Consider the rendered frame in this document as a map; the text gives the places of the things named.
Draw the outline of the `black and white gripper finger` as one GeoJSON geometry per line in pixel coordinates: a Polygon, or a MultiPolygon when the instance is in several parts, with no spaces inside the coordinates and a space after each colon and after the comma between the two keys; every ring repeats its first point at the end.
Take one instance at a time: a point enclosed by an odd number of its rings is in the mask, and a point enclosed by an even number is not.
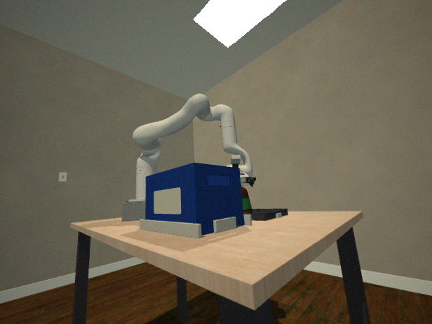
{"type": "Polygon", "coordinates": [[[256,180],[256,177],[242,177],[242,178],[246,179],[245,183],[248,183],[248,184],[250,184],[251,187],[253,187],[253,184],[254,184],[254,181],[256,180]]]}

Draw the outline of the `brown glass bottle with green label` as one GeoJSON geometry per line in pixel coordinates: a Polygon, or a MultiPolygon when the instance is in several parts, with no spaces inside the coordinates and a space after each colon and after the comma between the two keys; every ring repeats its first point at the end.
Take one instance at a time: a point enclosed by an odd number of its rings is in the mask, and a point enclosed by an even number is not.
{"type": "Polygon", "coordinates": [[[252,207],[250,204],[248,191],[246,190],[246,188],[241,187],[241,193],[242,193],[242,202],[243,202],[243,213],[252,213],[252,207]]]}

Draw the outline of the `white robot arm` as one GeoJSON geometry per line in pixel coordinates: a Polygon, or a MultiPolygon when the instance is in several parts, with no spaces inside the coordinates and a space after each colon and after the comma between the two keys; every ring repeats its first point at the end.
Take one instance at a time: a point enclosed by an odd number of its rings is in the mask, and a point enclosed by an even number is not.
{"type": "Polygon", "coordinates": [[[145,201],[146,176],[158,173],[158,158],[162,144],[160,137],[172,135],[190,124],[197,116],[202,121],[220,121],[223,150],[231,155],[231,164],[227,167],[240,168],[240,171],[252,177],[252,161],[248,153],[237,144],[236,125],[233,110],[223,104],[210,107],[208,98],[203,94],[191,97],[176,114],[169,118],[140,126],[133,133],[133,141],[142,148],[137,160],[136,199],[145,201]],[[239,166],[241,158],[244,165],[239,166]]]}

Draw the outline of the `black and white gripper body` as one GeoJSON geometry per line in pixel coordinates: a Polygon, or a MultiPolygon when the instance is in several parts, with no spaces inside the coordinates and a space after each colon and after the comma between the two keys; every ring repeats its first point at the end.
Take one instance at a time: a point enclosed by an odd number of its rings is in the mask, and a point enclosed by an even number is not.
{"type": "Polygon", "coordinates": [[[241,186],[249,185],[248,183],[245,183],[246,179],[242,177],[249,177],[249,176],[246,173],[240,171],[241,186]]]}

